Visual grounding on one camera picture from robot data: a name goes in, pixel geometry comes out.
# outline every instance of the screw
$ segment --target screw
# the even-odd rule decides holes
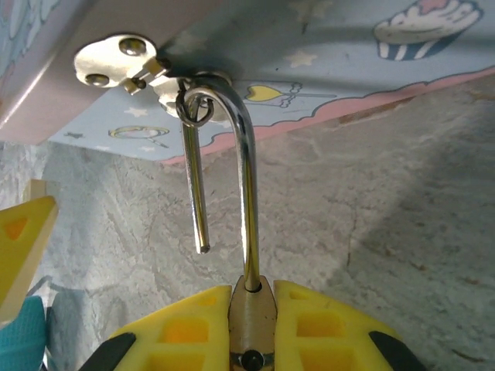
[[[145,42],[140,39],[136,39],[135,37],[123,39],[118,44],[118,48],[121,50],[121,52],[128,56],[142,56],[144,53],[146,53]]]
[[[257,350],[248,350],[241,357],[241,366],[246,371],[259,371],[265,364],[265,358]]]
[[[86,76],[86,82],[94,87],[105,87],[110,82],[110,79],[106,75],[101,73],[92,73]]]

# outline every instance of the metal pin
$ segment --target metal pin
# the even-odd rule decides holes
[[[189,115],[197,119],[201,98],[194,98],[189,105]],[[206,254],[210,251],[210,236],[208,235],[207,208],[204,201],[203,172],[201,170],[200,139],[198,129],[183,123],[184,157],[186,159],[186,174],[189,185],[189,198],[193,210],[194,240],[196,252]]]

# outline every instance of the metal ring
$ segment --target metal ring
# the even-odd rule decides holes
[[[194,119],[191,117],[189,113],[189,107],[195,99],[199,97],[203,98],[204,95],[202,94],[193,95],[189,97],[187,102],[185,100],[185,96],[186,96],[186,91],[181,89],[179,94],[177,94],[177,98],[176,98],[177,115],[179,116],[183,124],[191,128],[200,128],[203,125],[205,125],[205,123],[207,123],[209,120],[211,120],[214,113],[213,100],[211,98],[207,98],[207,106],[208,106],[207,113],[200,119]]]

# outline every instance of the black screw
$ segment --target black screw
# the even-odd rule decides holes
[[[248,350],[241,357],[241,365],[246,371],[259,371],[265,364],[265,358],[258,350]]]

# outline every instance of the cupcake print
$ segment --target cupcake print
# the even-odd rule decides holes
[[[386,60],[420,60],[444,50],[478,22],[475,2],[419,0],[374,28],[378,55]]]

